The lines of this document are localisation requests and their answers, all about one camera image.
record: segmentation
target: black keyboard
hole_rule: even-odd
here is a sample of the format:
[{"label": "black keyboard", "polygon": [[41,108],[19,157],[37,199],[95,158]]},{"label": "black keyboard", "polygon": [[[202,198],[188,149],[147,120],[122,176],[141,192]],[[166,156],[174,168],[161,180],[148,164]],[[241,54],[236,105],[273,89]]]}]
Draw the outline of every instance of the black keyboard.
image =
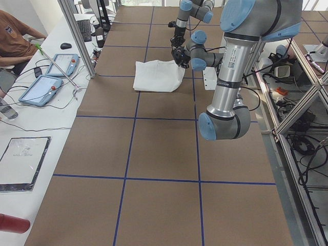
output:
[{"label": "black keyboard", "polygon": [[82,34],[82,38],[84,42],[91,41],[91,25],[88,19],[82,19],[76,21],[78,28]]}]

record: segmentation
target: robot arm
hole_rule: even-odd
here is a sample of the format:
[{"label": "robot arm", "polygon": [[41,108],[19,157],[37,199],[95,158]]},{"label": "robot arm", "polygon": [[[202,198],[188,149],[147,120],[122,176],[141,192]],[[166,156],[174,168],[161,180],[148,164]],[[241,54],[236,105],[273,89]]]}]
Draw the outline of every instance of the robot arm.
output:
[{"label": "robot arm", "polygon": [[209,23],[213,17],[211,10],[214,7],[214,0],[182,0],[180,3],[179,15],[175,22],[170,22],[169,27],[175,27],[174,37],[171,39],[172,56],[175,62],[183,67],[189,67],[190,57],[185,54],[182,46],[185,40],[185,32],[189,16],[205,23]]},{"label": "robot arm", "polygon": [[[228,1],[220,23],[227,45],[217,86],[212,103],[206,113],[201,113],[198,121],[200,133],[205,139],[235,139],[248,131],[251,117],[238,91],[251,49],[260,39],[274,42],[298,34],[301,10],[302,0]],[[201,49],[202,45],[204,38],[192,37],[186,49]],[[189,52],[193,69],[203,70],[209,65],[208,54],[195,53],[194,49]]]}]

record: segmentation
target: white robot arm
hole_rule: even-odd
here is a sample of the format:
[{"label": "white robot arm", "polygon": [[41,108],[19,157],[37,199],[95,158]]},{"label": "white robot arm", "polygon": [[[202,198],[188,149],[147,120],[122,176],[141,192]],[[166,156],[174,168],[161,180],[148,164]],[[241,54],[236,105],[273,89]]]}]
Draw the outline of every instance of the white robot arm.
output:
[{"label": "white robot arm", "polygon": [[[302,0],[229,0],[220,27],[227,45],[222,58],[212,103],[199,116],[199,129],[207,140],[235,139],[248,131],[251,117],[238,89],[251,53],[260,39],[274,42],[299,33]],[[185,48],[193,70],[204,70],[216,62],[204,52],[206,34],[193,33]]]}]

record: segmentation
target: white cloth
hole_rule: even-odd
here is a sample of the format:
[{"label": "white cloth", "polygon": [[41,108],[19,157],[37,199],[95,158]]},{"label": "white cloth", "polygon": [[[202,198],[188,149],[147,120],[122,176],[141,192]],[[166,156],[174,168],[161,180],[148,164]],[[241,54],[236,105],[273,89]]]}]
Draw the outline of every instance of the white cloth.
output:
[{"label": "white cloth", "polygon": [[136,91],[172,92],[182,83],[185,69],[172,61],[135,62],[133,88]]}]

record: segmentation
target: cloth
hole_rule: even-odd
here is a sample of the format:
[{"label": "cloth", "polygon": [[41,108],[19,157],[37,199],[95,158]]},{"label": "cloth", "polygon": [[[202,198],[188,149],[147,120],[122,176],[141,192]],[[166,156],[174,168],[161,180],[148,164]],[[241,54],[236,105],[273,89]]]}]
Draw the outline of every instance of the cloth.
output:
[{"label": "cloth", "polygon": [[135,66],[133,88],[136,91],[172,92],[181,85],[185,73],[173,60],[136,61]]},{"label": "cloth", "polygon": [[0,56],[21,57],[34,55],[37,47],[23,38],[29,26],[0,10]]}]

